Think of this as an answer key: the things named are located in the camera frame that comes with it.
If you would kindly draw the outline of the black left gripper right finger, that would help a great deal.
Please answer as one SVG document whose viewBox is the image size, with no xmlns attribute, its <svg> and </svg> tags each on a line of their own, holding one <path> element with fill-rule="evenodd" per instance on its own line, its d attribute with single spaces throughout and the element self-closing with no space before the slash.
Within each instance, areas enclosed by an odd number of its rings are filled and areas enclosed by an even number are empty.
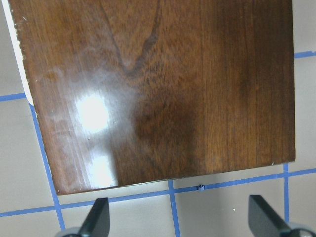
<svg viewBox="0 0 316 237">
<path fill-rule="evenodd" d="M 250 195 L 248 225 L 254 237 L 287 237 L 291 228 L 261 195 Z"/>
</svg>

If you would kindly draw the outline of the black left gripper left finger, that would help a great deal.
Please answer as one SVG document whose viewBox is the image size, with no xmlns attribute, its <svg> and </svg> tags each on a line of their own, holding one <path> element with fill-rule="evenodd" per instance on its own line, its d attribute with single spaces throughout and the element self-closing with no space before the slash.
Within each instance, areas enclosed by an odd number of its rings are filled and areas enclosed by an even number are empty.
<svg viewBox="0 0 316 237">
<path fill-rule="evenodd" d="M 89 214 L 79 229 L 80 237 L 107 237 L 110 232 L 108 198 L 95 200 Z"/>
</svg>

